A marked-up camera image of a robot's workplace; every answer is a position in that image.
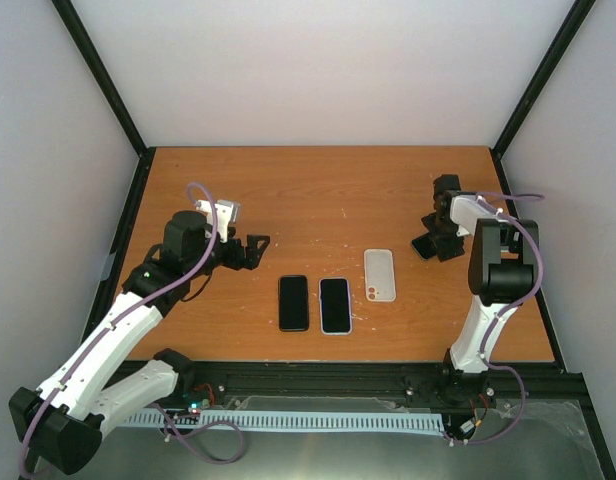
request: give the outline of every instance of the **wooden tabletop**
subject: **wooden tabletop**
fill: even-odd
[[[197,360],[440,361],[468,309],[469,254],[422,261],[410,241],[425,232],[432,181],[457,173],[466,190],[499,190],[485,147],[159,148],[148,178],[121,279],[160,243],[173,213],[191,208],[184,189],[205,184],[215,199],[242,206],[237,236],[272,237],[254,271],[215,270],[204,293],[178,304],[133,350],[146,359],[166,347]],[[390,249],[397,299],[364,293],[364,250]],[[470,252],[470,241],[466,242]],[[277,288],[282,275],[306,275],[310,328],[283,333]],[[324,335],[318,283],[346,277],[353,331]],[[204,281],[193,282],[192,291]],[[512,317],[496,361],[552,361],[536,302]]]

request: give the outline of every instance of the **black metal frame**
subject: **black metal frame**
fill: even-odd
[[[491,149],[493,165],[504,193],[510,193],[510,187],[501,163],[504,153],[519,131],[530,109],[594,3],[595,0],[574,1],[570,12],[504,127],[501,136]],[[86,325],[85,338],[96,327],[112,304],[130,241],[130,235],[150,173],[155,148],[147,148],[145,146],[70,0],[53,0],[53,4],[139,156],[137,170],[111,247],[111,254],[115,255],[112,269],[109,277],[101,281],[97,290],[95,302]],[[510,212],[516,215],[517,210],[512,202],[508,202],[508,207]],[[537,302],[555,362],[516,364],[514,366],[524,379],[526,388],[530,392],[530,398],[572,399],[579,402],[604,475],[606,478],[614,479],[616,478],[616,472],[584,379],[581,374],[566,372],[566,366],[541,291],[537,295]],[[111,379],[111,382],[133,373],[143,363],[140,361],[125,361],[113,379]],[[438,375],[438,365],[435,363],[288,364],[195,362],[195,369],[198,378],[202,378],[204,381],[217,387],[215,388],[215,395],[218,401],[223,401],[226,397],[241,398],[251,395],[279,395],[281,392],[284,396],[376,397],[395,402],[399,405],[430,408],[432,411],[442,414],[460,413],[463,410],[453,409],[440,404],[435,399],[426,399],[407,392],[408,385],[414,385],[422,379]],[[511,376],[491,372],[488,378],[490,385],[497,392],[497,397],[514,399],[519,395],[517,383]],[[165,399],[167,406],[181,407],[184,406],[184,403],[181,398]]]

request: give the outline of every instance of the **robotic arm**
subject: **robotic arm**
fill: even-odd
[[[443,262],[463,255],[464,237],[474,237],[468,268],[472,306],[449,357],[456,371],[480,373],[488,369],[484,360],[489,362],[503,327],[518,308],[504,307],[535,285],[538,259],[528,240],[496,209],[478,195],[461,191],[457,175],[442,175],[433,186],[435,212],[422,218],[428,233],[413,240],[413,247],[422,258],[437,256]],[[537,244],[537,224],[518,223]]]
[[[201,269],[179,286],[136,308],[122,321],[119,315],[142,299],[170,285],[197,265],[210,242],[210,203],[198,201],[199,211],[181,211],[166,224],[164,241],[154,245],[144,262],[123,283],[123,291],[97,328],[72,357],[34,392],[20,388],[10,399],[10,412],[19,439],[23,441],[33,417],[49,395],[58,389],[37,424],[29,447],[62,472],[83,468],[97,452],[103,439],[123,420],[151,402],[175,391],[188,392],[194,384],[192,362],[166,349],[141,370],[105,388],[132,348],[156,327],[176,303],[189,293],[191,280],[210,275],[218,266],[239,270],[257,268],[270,237],[248,235],[247,245],[234,238],[240,206],[219,200],[217,235],[212,251]],[[79,363],[79,358],[87,356]],[[67,371],[75,368],[64,383]]]

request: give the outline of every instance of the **white wall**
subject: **white wall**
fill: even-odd
[[[135,163],[52,4],[0,1],[0,479],[10,395],[77,345]]]
[[[616,0],[597,2],[504,157],[513,190],[548,199],[545,290],[616,466]]]
[[[76,0],[150,145],[493,145],[572,0]]]

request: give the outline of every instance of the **gray wall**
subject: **gray wall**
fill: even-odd
[[[76,347],[135,163],[52,4],[0,1],[0,479],[8,399]]]
[[[541,228],[545,290],[616,465],[616,0],[597,2],[504,158]]]
[[[76,0],[151,145],[492,145],[572,0]]]

